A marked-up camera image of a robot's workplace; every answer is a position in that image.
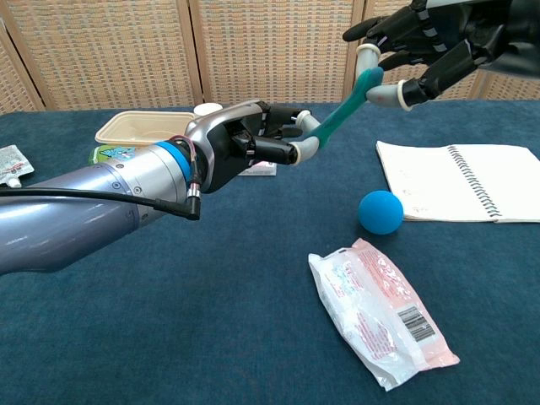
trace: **table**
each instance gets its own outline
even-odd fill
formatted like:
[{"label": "table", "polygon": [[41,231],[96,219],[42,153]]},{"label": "table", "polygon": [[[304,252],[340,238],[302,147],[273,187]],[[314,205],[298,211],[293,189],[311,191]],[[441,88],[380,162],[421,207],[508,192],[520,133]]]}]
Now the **table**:
[{"label": "table", "polygon": [[[305,107],[322,120],[335,105]],[[0,116],[0,145],[35,166],[29,185],[86,165],[117,112]],[[356,213],[387,189],[378,139],[540,156],[539,127],[536,101],[367,105],[314,159],[203,196],[198,223],[165,216],[61,272],[1,277],[2,404],[537,402],[540,225],[405,223],[373,236]],[[460,364],[378,386],[307,262],[359,237],[400,267]]]}]

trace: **foam ball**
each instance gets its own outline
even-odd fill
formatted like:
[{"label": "foam ball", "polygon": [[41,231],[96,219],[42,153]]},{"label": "foam ball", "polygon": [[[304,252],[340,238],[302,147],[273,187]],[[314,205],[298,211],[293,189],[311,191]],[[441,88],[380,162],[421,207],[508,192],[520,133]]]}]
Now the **foam ball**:
[{"label": "foam ball", "polygon": [[403,205],[391,192],[371,192],[358,206],[360,224],[376,235],[388,235],[403,222]]}]

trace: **woven screen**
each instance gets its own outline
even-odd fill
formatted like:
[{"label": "woven screen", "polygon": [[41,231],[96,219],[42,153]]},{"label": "woven screen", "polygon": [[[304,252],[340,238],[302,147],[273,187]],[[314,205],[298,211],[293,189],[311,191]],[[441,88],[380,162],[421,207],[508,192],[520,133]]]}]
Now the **woven screen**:
[{"label": "woven screen", "polygon": [[[370,19],[371,17],[381,15],[390,15],[410,4],[411,0],[366,0],[364,19]],[[384,81],[387,84],[395,84],[401,79],[408,80],[410,78],[419,78],[425,72],[426,68],[425,65],[402,66],[393,69],[390,72],[386,72]],[[470,74],[450,87],[437,100],[470,98],[474,95],[474,90],[477,85],[477,74]]]},{"label": "woven screen", "polygon": [[353,2],[194,0],[205,100],[341,101]]},{"label": "woven screen", "polygon": [[[17,45],[28,51],[23,57],[35,67],[30,73],[40,76],[38,89],[45,93],[46,103],[48,99],[53,104],[47,107],[195,103],[197,91],[192,87],[179,12],[182,1],[8,0],[7,4],[6,24],[13,22]],[[189,22],[187,5],[185,12]],[[183,28],[191,33],[190,26]]]},{"label": "woven screen", "polygon": [[43,105],[0,22],[0,114],[37,110]]},{"label": "woven screen", "polygon": [[482,92],[489,100],[538,100],[540,81],[489,73]]}]

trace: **notebook page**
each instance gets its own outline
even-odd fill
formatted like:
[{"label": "notebook page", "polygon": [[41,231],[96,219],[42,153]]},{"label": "notebook page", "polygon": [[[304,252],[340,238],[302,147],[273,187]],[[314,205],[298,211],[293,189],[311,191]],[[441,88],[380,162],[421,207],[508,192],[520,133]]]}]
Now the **notebook page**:
[{"label": "notebook page", "polygon": [[406,219],[491,221],[456,162],[443,148],[413,148],[377,142],[391,191]]},{"label": "notebook page", "polygon": [[527,148],[457,145],[500,212],[497,222],[540,222],[540,161]]}]

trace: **barcode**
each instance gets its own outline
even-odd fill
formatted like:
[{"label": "barcode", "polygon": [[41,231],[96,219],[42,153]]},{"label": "barcode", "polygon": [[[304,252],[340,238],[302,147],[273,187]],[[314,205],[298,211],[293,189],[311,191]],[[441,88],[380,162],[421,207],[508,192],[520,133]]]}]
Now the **barcode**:
[{"label": "barcode", "polygon": [[435,335],[433,327],[426,321],[416,306],[412,306],[397,314],[402,318],[403,323],[417,342]]}]

